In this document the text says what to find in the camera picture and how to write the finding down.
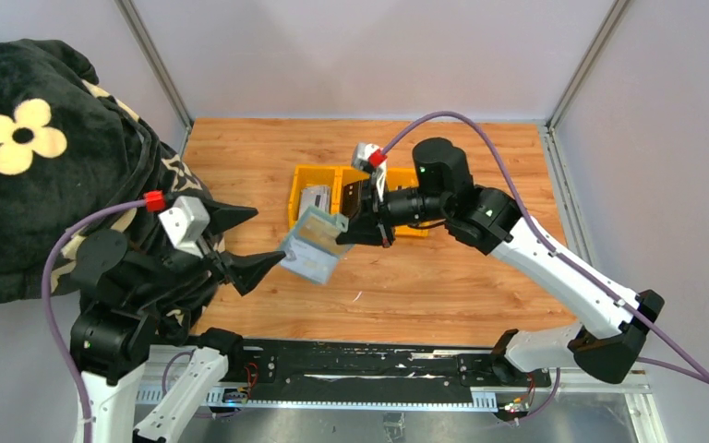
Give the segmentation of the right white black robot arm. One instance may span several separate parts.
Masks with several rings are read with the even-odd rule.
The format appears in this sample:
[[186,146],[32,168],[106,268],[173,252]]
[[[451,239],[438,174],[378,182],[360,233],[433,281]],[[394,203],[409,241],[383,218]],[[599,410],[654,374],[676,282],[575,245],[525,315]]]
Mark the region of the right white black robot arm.
[[446,138],[428,138],[412,151],[417,183],[387,188],[387,160],[374,144],[359,143],[353,167],[365,174],[354,186],[355,206],[341,245],[391,246],[399,226],[440,223],[458,242],[521,271],[575,315],[566,327],[510,329],[491,352],[492,374],[503,382],[550,367],[577,367],[609,384],[636,363],[664,306],[654,291],[635,292],[606,279],[572,254],[504,191],[479,186],[465,152]]

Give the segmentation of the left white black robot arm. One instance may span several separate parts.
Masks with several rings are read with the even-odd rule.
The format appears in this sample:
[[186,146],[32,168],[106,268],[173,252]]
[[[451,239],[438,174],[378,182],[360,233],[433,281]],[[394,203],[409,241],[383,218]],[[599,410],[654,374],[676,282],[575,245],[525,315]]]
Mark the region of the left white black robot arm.
[[[244,338],[211,328],[191,334],[192,311],[223,285],[253,291],[283,258],[271,251],[238,256],[219,250],[215,237],[256,215],[195,196],[148,193],[133,209],[154,212],[171,251],[151,255],[116,229],[85,239],[72,281],[88,299],[75,321],[69,354],[81,382],[79,442],[175,442],[220,381],[236,382],[234,402],[247,403],[261,379],[258,358]],[[179,379],[142,420],[138,391],[155,343],[185,347],[190,359]]]

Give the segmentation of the green card holder wallet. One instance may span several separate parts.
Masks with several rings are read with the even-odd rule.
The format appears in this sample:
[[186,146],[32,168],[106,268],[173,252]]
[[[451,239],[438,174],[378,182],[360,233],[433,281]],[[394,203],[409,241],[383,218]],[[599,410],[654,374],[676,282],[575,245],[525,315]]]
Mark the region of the green card holder wallet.
[[352,248],[336,242],[347,230],[348,219],[342,214],[307,207],[279,246],[285,253],[279,265],[315,284],[327,284],[342,257]]

